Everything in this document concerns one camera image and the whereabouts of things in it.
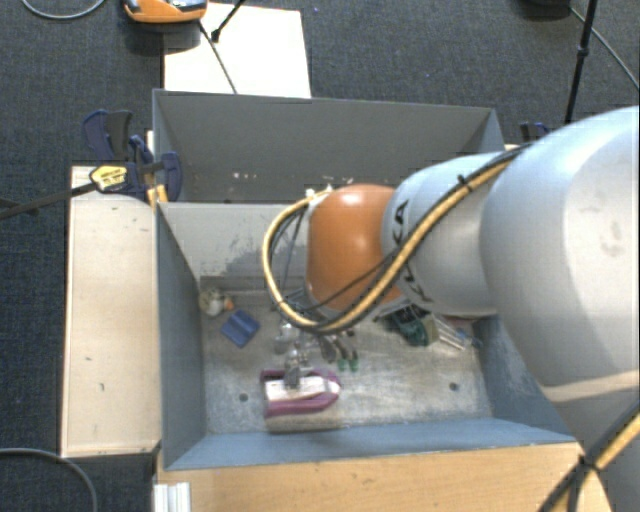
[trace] blue object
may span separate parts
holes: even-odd
[[[82,123],[85,141],[95,153],[98,163],[118,162],[127,169],[126,184],[101,192],[125,194],[145,201],[151,185],[146,184],[142,176],[154,173],[156,183],[165,185],[169,201],[177,201],[182,189],[182,168],[178,154],[169,151],[161,156],[160,162],[154,163],[153,153],[142,137],[128,136],[132,115],[127,110],[96,110]]]
[[[234,311],[220,331],[238,348],[244,347],[260,329],[260,323],[241,309]]]

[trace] black stand leg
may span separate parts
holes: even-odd
[[[582,37],[580,38],[580,44],[578,45],[578,60],[576,62],[576,70],[573,73],[573,83],[571,84],[571,93],[569,94],[569,104],[567,105],[567,113],[564,117],[565,124],[569,124],[573,118],[573,109],[576,106],[578,86],[580,85],[580,77],[582,76],[582,66],[584,65],[584,59],[589,55],[589,38],[591,37],[591,27],[593,26],[593,19],[596,15],[597,5],[598,0],[589,0],[584,28],[582,29]]]

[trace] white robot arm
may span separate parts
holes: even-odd
[[[322,193],[333,199],[310,218],[307,294],[328,310],[326,320],[295,311],[270,275],[278,226],[319,198],[292,206],[265,238],[274,302],[317,334],[403,301],[446,315],[497,313],[589,450],[638,403],[638,116],[637,107],[618,110],[514,152],[444,162],[391,192],[358,185]],[[329,275],[338,278],[327,287]],[[617,473],[637,493],[640,450],[632,448]]]

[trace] blue clamp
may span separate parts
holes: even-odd
[[[126,110],[108,112],[96,110],[82,123],[82,133],[100,165],[117,162],[127,169],[127,183],[109,192],[125,194],[145,201],[147,190],[152,188],[142,179],[153,173],[155,182],[163,184],[169,201],[177,201],[182,189],[182,167],[178,154],[169,151],[154,163],[153,153],[139,135],[128,136],[129,122],[133,114]]]

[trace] yellow cable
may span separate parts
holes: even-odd
[[[400,273],[402,267],[407,263],[409,257],[413,254],[415,248],[420,244],[424,236],[429,232],[433,226],[442,219],[451,209],[453,209],[460,201],[462,201],[467,195],[469,195],[475,188],[487,183],[491,179],[498,176],[504,169],[511,163],[511,160],[501,162],[499,164],[490,167],[482,174],[475,176],[466,183],[466,186],[459,187],[450,196],[439,203],[429,215],[427,215],[423,221],[417,226],[415,231],[411,234],[409,239],[402,245],[400,251],[393,259],[391,265],[384,272],[378,282],[371,287],[371,289],[364,295],[360,301],[349,311],[346,315],[338,318],[336,321],[321,327],[320,331],[335,331],[339,330],[349,324],[350,321],[356,319],[359,315],[367,311],[384,293],[387,286],[395,279]],[[262,266],[264,269],[265,279],[267,287],[271,292],[273,300],[279,305],[281,311],[289,317],[292,323],[305,327],[317,327],[319,322],[315,322],[305,318],[298,314],[293,308],[286,302],[280,290],[277,287],[275,278],[271,272],[269,264],[269,249],[275,233],[278,231],[280,225],[290,216],[298,210],[306,207],[310,202],[314,201],[318,197],[328,194],[329,191],[324,191],[314,196],[305,198],[298,201],[294,205],[288,207],[281,212],[276,219],[271,223],[262,244]]]
[[[589,468],[588,473],[584,477],[581,491],[592,485],[592,481],[598,478],[598,471],[604,471],[609,464],[624,450],[633,439],[640,434],[640,413],[631,419],[611,440],[606,448],[596,457],[593,467]],[[569,495],[571,494],[571,486],[567,487],[560,494],[553,504],[550,512],[565,512],[569,504]]]

